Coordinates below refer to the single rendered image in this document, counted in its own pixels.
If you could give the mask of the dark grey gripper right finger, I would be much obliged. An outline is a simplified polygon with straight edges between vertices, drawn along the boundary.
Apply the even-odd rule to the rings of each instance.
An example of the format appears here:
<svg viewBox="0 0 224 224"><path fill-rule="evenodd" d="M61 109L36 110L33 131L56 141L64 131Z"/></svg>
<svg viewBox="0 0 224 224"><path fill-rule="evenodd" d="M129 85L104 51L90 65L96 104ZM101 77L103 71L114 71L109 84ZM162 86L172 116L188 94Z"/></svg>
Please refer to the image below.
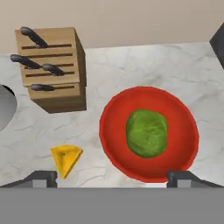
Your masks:
<svg viewBox="0 0 224 224"><path fill-rule="evenodd" d="M220 187L220 185L195 176L190 171L169 171L168 188L199 188L199 187Z"/></svg>

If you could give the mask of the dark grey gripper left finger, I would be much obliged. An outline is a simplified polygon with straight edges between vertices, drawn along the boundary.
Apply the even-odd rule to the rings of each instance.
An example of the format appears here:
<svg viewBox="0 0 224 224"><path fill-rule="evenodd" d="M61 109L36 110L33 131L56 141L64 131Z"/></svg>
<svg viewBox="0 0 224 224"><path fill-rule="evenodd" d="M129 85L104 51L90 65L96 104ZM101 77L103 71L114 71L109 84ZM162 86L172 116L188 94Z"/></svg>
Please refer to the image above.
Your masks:
<svg viewBox="0 0 224 224"><path fill-rule="evenodd" d="M56 171L34 171L24 179L2 185L4 188L57 188L58 173Z"/></svg>

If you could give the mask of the yellow cheese wedge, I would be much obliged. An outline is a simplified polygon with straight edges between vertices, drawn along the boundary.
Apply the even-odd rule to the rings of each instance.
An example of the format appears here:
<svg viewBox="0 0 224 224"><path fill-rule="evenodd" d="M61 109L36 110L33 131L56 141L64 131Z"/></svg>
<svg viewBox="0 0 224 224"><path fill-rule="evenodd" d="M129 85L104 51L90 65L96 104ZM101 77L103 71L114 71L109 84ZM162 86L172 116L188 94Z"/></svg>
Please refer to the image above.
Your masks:
<svg viewBox="0 0 224 224"><path fill-rule="evenodd" d="M60 145L51 148L51 153L59 176L65 179L80 159L83 149L72 145Z"/></svg>

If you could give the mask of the red salad bowl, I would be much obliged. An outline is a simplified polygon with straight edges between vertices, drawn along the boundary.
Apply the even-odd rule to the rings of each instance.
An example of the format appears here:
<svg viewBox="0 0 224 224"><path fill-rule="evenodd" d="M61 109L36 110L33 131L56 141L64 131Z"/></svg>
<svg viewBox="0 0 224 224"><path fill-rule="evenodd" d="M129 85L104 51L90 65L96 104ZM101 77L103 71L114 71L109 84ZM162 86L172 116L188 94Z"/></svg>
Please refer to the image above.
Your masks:
<svg viewBox="0 0 224 224"><path fill-rule="evenodd" d="M168 121L166 150L153 158L142 158L126 144L126 122L136 109L153 110ZM146 183L163 183L169 171L185 171L199 148L199 132L188 107L176 96L155 87L123 90L105 106L99 136L104 153L126 176Z"/></svg>

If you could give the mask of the green lettuce head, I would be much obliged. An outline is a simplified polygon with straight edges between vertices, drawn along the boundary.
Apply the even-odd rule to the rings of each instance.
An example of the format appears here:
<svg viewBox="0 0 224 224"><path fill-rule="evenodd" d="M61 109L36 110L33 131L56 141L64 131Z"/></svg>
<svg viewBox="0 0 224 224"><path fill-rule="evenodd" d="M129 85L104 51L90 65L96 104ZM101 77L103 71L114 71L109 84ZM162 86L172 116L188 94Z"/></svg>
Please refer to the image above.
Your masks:
<svg viewBox="0 0 224 224"><path fill-rule="evenodd" d="M126 142L140 158L154 158L167 146L168 122L158 112L146 109L133 111L126 122Z"/></svg>

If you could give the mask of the wooden knife block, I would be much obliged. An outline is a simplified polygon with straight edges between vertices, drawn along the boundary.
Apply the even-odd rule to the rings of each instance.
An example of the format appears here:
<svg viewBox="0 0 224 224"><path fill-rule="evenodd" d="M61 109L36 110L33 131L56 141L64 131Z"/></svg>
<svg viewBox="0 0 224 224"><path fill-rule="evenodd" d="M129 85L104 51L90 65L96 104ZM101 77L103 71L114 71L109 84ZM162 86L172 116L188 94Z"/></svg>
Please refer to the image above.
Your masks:
<svg viewBox="0 0 224 224"><path fill-rule="evenodd" d="M64 72L63 76L40 69L20 67L23 86L27 88L30 99L46 112L62 113L85 110L86 104L86 54L73 27L43 28L34 31L48 44L40 48L20 29L15 31L17 53L39 65L55 65ZM54 91L34 91L32 84L54 87Z"/></svg>

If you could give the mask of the dark appliance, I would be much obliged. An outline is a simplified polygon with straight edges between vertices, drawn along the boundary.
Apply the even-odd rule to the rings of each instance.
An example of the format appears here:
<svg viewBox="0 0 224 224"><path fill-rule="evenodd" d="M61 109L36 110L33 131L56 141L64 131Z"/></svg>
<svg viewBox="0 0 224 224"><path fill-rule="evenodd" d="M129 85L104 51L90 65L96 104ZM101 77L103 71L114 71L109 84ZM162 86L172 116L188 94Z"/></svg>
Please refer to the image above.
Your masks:
<svg viewBox="0 0 224 224"><path fill-rule="evenodd" d="M209 41L213 51L224 69L224 23Z"/></svg>

